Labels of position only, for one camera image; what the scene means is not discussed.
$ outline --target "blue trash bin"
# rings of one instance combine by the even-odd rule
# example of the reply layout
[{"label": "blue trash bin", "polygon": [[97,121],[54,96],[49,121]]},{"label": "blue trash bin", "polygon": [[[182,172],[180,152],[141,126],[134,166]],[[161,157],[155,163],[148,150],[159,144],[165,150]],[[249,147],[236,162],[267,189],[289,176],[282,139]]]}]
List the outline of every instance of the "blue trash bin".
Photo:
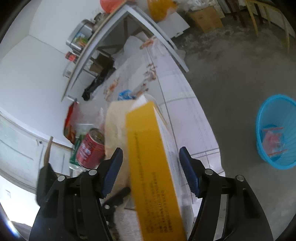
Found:
[{"label": "blue trash bin", "polygon": [[[267,154],[267,136],[278,137],[281,148]],[[285,95],[269,97],[260,107],[256,120],[257,150],[260,157],[277,169],[296,165],[296,102]]]}]

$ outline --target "yellow plastic bag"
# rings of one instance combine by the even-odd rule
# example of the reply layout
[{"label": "yellow plastic bag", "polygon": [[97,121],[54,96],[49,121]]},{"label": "yellow plastic bag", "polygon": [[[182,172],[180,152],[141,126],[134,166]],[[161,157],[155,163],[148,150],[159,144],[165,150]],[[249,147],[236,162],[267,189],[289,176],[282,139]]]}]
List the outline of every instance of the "yellow plastic bag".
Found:
[{"label": "yellow plastic bag", "polygon": [[168,11],[175,11],[177,5],[172,0],[147,0],[149,11],[155,22],[164,20]]}]

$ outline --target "concrete floor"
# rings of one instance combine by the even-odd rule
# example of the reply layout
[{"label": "concrete floor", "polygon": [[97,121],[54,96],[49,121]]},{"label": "concrete floor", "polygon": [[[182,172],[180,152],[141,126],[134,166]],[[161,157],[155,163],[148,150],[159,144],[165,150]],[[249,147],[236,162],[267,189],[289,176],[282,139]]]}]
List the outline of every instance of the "concrete floor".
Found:
[{"label": "concrete floor", "polygon": [[185,76],[218,141],[226,176],[242,174],[267,216],[274,239],[296,213],[296,168],[277,170],[258,155],[255,120],[260,105],[274,94],[296,99],[296,47],[286,55],[284,31],[267,22],[255,35],[228,15],[223,29],[207,34],[188,29],[175,39],[187,52]]}]

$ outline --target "stainless steel container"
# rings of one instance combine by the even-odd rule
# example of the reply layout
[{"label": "stainless steel container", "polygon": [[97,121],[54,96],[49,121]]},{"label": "stainless steel container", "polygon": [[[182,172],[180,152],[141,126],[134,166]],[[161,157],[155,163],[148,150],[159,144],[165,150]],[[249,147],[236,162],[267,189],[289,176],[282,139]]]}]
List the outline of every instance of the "stainless steel container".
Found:
[{"label": "stainless steel container", "polygon": [[87,19],[84,19],[73,30],[68,40],[66,41],[66,45],[68,45],[75,54],[80,55],[83,50],[83,47],[75,43],[75,39],[77,36],[83,36],[86,39],[90,39],[93,34],[93,27],[94,23]]}]

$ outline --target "tin can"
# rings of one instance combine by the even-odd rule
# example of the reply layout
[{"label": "tin can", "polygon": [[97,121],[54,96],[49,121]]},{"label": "tin can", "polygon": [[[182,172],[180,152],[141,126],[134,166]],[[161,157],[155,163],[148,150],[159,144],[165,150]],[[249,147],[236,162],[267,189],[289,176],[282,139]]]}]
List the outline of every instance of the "tin can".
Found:
[{"label": "tin can", "polygon": [[77,162],[86,169],[92,169],[99,165],[105,156],[104,141],[104,134],[99,129],[90,129],[77,151]]}]

